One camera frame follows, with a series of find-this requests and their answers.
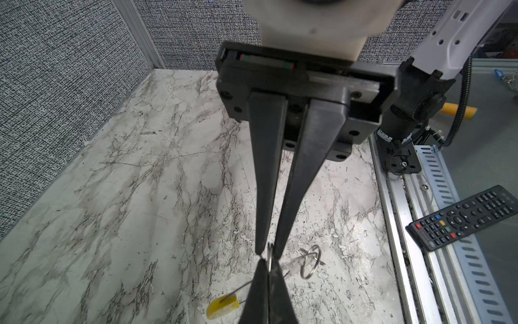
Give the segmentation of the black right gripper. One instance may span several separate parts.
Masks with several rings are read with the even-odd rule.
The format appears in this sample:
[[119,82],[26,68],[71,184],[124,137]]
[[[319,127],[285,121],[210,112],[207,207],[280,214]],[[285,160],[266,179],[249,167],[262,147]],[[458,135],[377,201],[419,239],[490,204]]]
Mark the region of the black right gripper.
[[229,41],[221,44],[215,66],[217,91],[228,116],[249,120],[257,255],[267,245],[283,141],[285,150],[295,149],[272,250],[273,258],[280,259],[326,157],[345,161],[353,145],[380,127],[383,113],[399,96],[399,73],[374,63]]

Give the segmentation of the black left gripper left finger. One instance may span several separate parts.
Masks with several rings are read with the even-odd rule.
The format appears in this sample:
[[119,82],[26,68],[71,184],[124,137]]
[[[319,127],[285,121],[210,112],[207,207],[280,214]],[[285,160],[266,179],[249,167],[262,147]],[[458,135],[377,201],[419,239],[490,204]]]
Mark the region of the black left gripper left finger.
[[264,259],[259,260],[239,324],[268,323],[269,272]]

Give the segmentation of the yellow capped key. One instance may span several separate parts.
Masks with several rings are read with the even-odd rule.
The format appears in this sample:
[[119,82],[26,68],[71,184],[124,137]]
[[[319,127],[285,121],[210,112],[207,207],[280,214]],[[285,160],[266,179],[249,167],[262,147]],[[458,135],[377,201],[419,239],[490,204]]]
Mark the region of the yellow capped key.
[[213,302],[211,302],[210,305],[206,308],[207,319],[215,320],[220,317],[226,316],[239,309],[240,306],[244,305],[246,303],[246,299],[240,300],[238,292],[250,286],[251,283],[252,280],[244,283],[243,285],[231,291],[230,293],[216,298]]

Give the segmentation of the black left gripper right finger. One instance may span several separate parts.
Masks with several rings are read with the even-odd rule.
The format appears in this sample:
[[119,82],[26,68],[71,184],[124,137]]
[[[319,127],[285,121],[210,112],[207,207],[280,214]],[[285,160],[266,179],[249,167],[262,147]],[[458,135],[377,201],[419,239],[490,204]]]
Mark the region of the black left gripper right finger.
[[272,261],[268,277],[268,322],[298,324],[283,272],[277,260]]

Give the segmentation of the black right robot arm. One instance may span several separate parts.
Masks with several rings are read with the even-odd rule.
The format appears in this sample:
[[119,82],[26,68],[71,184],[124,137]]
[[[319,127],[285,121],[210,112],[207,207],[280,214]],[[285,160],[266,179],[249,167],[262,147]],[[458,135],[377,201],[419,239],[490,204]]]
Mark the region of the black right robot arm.
[[357,62],[403,1],[245,1],[261,43],[225,41],[215,59],[229,117],[249,124],[256,176],[255,252],[266,248],[282,152],[294,152],[273,256],[280,259],[302,200],[326,160],[343,161],[372,133],[398,160],[509,1],[453,1],[393,72]]

